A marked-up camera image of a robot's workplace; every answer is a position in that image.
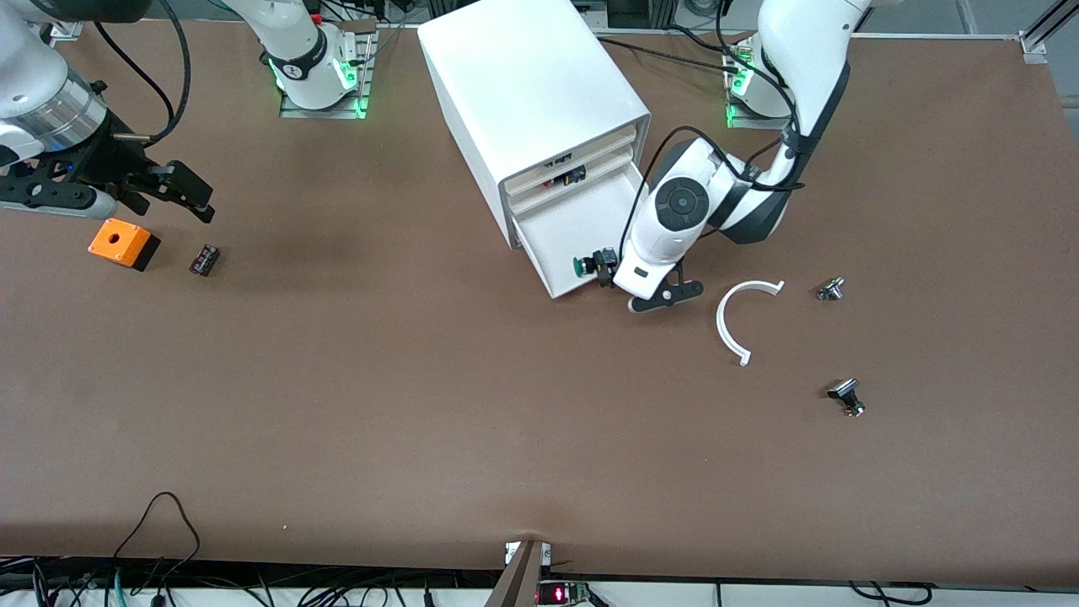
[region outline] black electrical component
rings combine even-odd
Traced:
[[[576,605],[588,601],[588,587],[573,582],[540,582],[536,605]]]
[[[191,273],[199,274],[200,276],[208,276],[209,271],[214,268],[214,263],[217,263],[217,258],[220,256],[221,249],[218,247],[208,244],[203,245],[199,257],[195,257],[195,260],[191,262]]]
[[[600,286],[614,288],[614,273],[618,270],[618,252],[606,247],[596,250],[589,257],[574,257],[573,272],[577,277],[585,274],[597,274]]]

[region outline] robotic arm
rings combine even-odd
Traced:
[[[301,0],[224,0],[255,30],[277,86],[303,109],[323,109],[357,86],[356,35],[315,25]]]
[[[146,155],[140,137],[28,22],[131,23],[150,0],[0,0],[0,208],[92,219],[122,203],[145,215],[144,194],[175,202],[203,222],[210,188],[183,163]],[[258,35],[278,86],[299,107],[322,109],[357,86],[355,35],[316,26],[301,0],[228,0]]]
[[[213,188],[181,162],[149,160],[146,138],[101,99],[105,84],[83,80],[26,23],[136,20],[148,4],[0,0],[0,207],[105,219],[118,202],[145,215],[148,194],[213,219]]]
[[[847,45],[870,0],[764,0],[759,14],[760,57],[789,91],[795,111],[771,166],[746,170],[741,160],[704,138],[675,148],[631,219],[614,282],[634,295],[630,311],[679,302],[660,288],[710,224],[739,244],[763,240],[779,224],[797,182],[847,85]],[[683,299],[699,294],[687,289]]]

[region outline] metal knob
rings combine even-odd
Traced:
[[[825,299],[831,299],[832,301],[838,301],[843,299],[843,284],[847,281],[843,276],[836,276],[827,282],[824,286],[817,290],[817,299],[824,301]]]

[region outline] metal mounting plate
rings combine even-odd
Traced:
[[[371,33],[356,33],[355,44],[345,45],[344,60],[359,60],[360,65],[346,68],[346,74],[356,79],[356,87],[328,108],[303,109],[285,95],[281,96],[282,118],[320,118],[329,120],[363,120],[367,118],[367,104],[371,97],[371,80],[374,75],[374,56],[379,52],[379,30]]]

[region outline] round black button on robot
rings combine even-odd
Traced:
[[[688,230],[708,215],[708,193],[688,177],[675,177],[659,185],[656,215],[663,226],[672,232]]]

